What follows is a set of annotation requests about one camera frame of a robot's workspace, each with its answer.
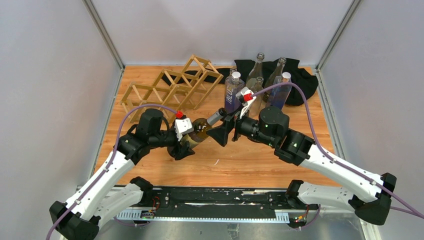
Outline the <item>dark bottle grey cap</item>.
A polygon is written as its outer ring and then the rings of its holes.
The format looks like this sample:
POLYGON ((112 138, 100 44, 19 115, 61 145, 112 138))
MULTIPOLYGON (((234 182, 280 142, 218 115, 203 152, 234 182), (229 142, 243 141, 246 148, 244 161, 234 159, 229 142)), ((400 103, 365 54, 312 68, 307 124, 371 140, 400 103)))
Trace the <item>dark bottle grey cap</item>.
POLYGON ((207 135, 207 131, 210 130, 215 123, 220 121, 226 115, 227 111, 225 110, 225 108, 221 107, 208 118, 196 119, 192 123, 193 131, 182 138, 181 144, 183 145, 185 143, 188 143, 191 149, 195 148, 197 145, 199 145, 209 137, 207 135))

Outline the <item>clear square bottle silver cap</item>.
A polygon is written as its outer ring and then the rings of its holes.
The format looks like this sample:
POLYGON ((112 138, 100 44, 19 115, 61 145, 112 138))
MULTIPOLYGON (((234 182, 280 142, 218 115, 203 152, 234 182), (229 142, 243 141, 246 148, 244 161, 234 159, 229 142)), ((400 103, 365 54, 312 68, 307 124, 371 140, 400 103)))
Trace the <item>clear square bottle silver cap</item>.
MULTIPOLYGON (((247 81, 246 87, 249 88, 253 93, 257 93, 263 89, 263 81, 264 78, 261 76, 250 78, 247 81)), ((256 99, 249 109, 249 117, 254 118, 259 114, 262 105, 262 95, 263 94, 261 93, 256 96, 256 99)))

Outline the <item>blue bottle silver cap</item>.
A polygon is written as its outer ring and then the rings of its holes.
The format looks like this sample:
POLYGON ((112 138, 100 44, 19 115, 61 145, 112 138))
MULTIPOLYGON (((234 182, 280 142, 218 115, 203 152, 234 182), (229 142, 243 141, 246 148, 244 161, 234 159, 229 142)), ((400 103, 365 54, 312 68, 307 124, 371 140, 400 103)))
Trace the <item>blue bottle silver cap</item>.
POLYGON ((226 112, 232 113, 238 109, 241 105, 237 93, 245 87, 245 82, 241 79, 241 73, 233 71, 225 80, 225 96, 224 96, 224 108, 226 112))

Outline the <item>clear bottle white label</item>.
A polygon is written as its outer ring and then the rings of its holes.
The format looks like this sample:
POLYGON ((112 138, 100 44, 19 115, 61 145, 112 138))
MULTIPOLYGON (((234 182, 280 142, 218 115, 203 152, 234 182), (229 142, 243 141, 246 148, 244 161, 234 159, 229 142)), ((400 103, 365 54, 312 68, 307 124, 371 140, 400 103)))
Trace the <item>clear bottle white label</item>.
MULTIPOLYGON (((281 77, 281 76, 282 76, 283 69, 284 69, 284 67, 285 67, 285 65, 286 65, 286 62, 287 62, 287 59, 286 59, 285 57, 280 57, 280 58, 278 59, 278 62, 277 62, 277 65, 276 65, 275 70, 274 70, 274 71, 273 71, 273 73, 270 75, 270 77, 269 77, 269 78, 265 81, 264 88, 267 88, 267 87, 269 87, 269 86, 273 85, 273 84, 274 84, 274 80, 275 80, 275 78, 276 78, 276 77, 281 77)), ((266 91, 266 92, 264 92, 264 93, 263 93, 262 101, 263 101, 264 103, 267 103, 268 98, 269 98, 269 96, 270 96, 270 93, 271 93, 271 91, 270 91, 270 90, 268 90, 268 91, 266 91)))

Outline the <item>blue BLU labelled bottle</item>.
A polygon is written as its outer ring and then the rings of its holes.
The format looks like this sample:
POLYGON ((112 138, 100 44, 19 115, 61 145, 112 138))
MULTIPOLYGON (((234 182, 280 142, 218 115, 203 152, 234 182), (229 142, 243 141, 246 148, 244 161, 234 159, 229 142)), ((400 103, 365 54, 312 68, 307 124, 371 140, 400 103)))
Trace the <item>blue BLU labelled bottle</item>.
MULTIPOLYGON (((277 76, 273 81, 273 85, 279 83, 291 83, 291 74, 289 72, 283 72, 281 76, 277 76)), ((280 110, 284 107, 286 100, 291 92, 291 85, 280 85, 273 88, 270 91, 268 99, 266 101, 266 107, 274 106, 280 110)))

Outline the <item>clear bottle gold black label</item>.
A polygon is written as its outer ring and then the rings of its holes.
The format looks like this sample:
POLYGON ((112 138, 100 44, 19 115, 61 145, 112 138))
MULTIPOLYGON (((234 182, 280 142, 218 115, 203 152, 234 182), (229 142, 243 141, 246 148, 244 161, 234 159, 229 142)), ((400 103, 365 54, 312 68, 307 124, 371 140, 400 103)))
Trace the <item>clear bottle gold black label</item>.
POLYGON ((263 87, 263 61, 265 54, 259 52, 256 56, 255 64, 247 76, 245 86, 253 93, 256 93, 263 87))

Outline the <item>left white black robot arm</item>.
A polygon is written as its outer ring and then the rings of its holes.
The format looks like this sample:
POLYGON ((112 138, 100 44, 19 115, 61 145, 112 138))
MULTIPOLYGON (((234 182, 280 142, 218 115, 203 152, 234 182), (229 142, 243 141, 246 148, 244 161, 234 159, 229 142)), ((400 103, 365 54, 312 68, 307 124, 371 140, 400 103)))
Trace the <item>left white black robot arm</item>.
POLYGON ((129 170, 157 148, 170 148, 175 160, 192 155, 185 135, 193 131, 192 121, 181 111, 159 104, 147 104, 139 122, 124 135, 118 134, 109 156, 94 175, 65 202, 55 201, 49 213, 52 227, 46 239, 57 231, 68 240, 93 240, 100 229, 126 208, 153 201, 153 185, 136 177, 122 190, 107 194, 129 170))

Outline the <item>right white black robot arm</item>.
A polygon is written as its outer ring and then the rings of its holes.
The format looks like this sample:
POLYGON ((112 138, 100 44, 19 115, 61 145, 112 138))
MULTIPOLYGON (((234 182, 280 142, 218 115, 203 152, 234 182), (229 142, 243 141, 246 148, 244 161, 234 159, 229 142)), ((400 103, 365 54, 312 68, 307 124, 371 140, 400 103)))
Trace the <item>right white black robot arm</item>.
POLYGON ((243 116, 241 111, 227 115, 222 125, 207 130, 207 135, 222 147, 229 133, 232 141, 240 136, 265 144, 285 163, 321 173, 340 186, 316 185, 292 180, 285 192, 286 204, 292 209, 305 205, 324 205, 353 212, 361 220, 382 226, 392 205, 389 194, 397 178, 390 174, 372 173, 350 164, 324 149, 313 138, 289 128, 290 118, 279 108, 262 109, 258 119, 243 116))

